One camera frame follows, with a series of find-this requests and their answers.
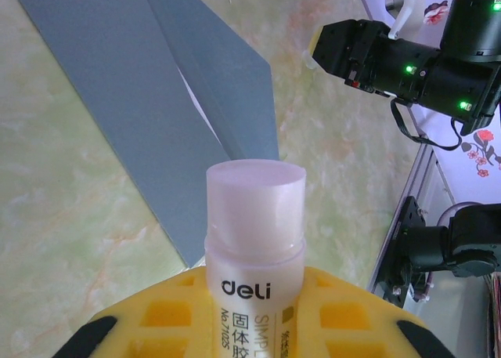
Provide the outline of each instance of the gray cardboard sheet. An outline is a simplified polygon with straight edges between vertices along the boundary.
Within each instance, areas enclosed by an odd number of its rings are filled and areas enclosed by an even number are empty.
[[[148,1],[20,2],[174,246],[194,265],[207,231],[205,172],[229,157],[196,111]]]
[[[149,0],[183,76],[232,159],[279,159],[272,73],[201,0]]]

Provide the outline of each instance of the white glue stick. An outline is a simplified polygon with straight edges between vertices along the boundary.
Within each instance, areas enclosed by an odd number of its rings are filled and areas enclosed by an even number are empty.
[[[207,171],[214,356],[294,356],[305,180],[303,168],[280,161],[230,161]]]

